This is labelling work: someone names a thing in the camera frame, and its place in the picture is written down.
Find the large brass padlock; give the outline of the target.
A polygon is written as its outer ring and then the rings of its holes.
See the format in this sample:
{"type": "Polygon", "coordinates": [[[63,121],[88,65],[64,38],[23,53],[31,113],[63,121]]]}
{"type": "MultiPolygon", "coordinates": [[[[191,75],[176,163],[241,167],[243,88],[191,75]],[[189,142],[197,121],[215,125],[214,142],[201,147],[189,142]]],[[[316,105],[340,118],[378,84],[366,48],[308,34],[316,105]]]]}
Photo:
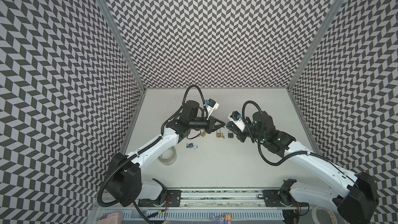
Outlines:
{"type": "Polygon", "coordinates": [[[222,138],[222,139],[225,138],[224,134],[222,133],[222,131],[221,131],[220,129],[218,129],[218,130],[216,131],[216,137],[217,137],[217,138],[222,138]]]}

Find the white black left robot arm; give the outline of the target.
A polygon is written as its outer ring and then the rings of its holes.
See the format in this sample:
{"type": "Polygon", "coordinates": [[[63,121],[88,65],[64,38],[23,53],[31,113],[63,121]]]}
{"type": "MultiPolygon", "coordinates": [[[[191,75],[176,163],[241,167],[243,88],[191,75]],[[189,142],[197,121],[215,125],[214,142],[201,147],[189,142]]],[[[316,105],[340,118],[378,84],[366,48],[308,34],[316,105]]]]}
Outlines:
{"type": "Polygon", "coordinates": [[[141,199],[156,201],[157,204],[164,202],[166,186],[157,179],[151,183],[143,182],[142,173],[167,150],[186,139],[191,130],[210,134],[226,125],[211,115],[219,103],[213,99],[206,100],[203,92],[198,92],[200,102],[187,100],[189,91],[184,93],[179,109],[162,123],[158,136],[135,151],[128,154],[119,152],[112,158],[97,193],[99,206],[129,206],[141,199]]]}

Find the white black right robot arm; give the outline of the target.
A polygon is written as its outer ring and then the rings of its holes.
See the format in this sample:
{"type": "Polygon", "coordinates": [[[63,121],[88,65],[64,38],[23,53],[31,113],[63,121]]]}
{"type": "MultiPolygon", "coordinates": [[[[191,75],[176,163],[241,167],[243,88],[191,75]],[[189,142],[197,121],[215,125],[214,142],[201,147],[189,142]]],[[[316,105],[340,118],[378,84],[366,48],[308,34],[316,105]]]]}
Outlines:
{"type": "Polygon", "coordinates": [[[379,204],[373,176],[344,169],[276,129],[272,117],[254,101],[246,101],[242,111],[231,112],[228,119],[227,129],[241,142],[250,138],[265,163],[277,167],[291,161],[327,185],[316,187],[286,179],[278,190],[282,205],[313,204],[338,213],[349,224],[371,223],[379,204]]]}

